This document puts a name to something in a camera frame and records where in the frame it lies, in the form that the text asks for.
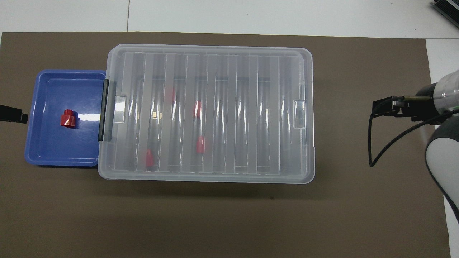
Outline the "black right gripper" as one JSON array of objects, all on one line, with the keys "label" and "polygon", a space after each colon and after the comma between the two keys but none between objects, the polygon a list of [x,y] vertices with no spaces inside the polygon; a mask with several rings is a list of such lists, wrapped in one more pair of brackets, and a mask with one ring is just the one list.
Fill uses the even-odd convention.
[{"label": "black right gripper", "polygon": [[[436,85],[431,84],[421,88],[415,95],[404,97],[386,97],[374,101],[374,117],[393,116],[396,118],[410,117],[412,122],[425,122],[439,115],[433,95]],[[407,103],[405,113],[395,103]]]}]

